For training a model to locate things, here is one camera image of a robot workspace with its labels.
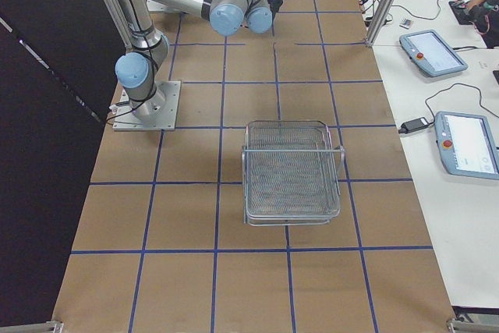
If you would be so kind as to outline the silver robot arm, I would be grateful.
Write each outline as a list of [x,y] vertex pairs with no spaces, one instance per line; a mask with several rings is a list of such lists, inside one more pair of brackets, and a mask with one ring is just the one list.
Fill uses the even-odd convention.
[[115,63],[124,98],[108,123],[117,131],[173,130],[179,104],[179,81],[155,76],[168,55],[167,37],[155,27],[147,2],[165,5],[208,21],[224,37],[246,25],[256,34],[268,31],[283,0],[104,0],[126,45]]

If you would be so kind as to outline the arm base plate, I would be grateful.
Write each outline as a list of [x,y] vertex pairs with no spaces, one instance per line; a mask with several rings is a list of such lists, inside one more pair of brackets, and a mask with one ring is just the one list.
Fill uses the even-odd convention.
[[159,131],[174,130],[181,90],[180,81],[156,82],[156,93],[138,109],[138,103],[129,103],[125,89],[121,89],[119,103],[115,104],[115,113],[111,116],[114,131]]

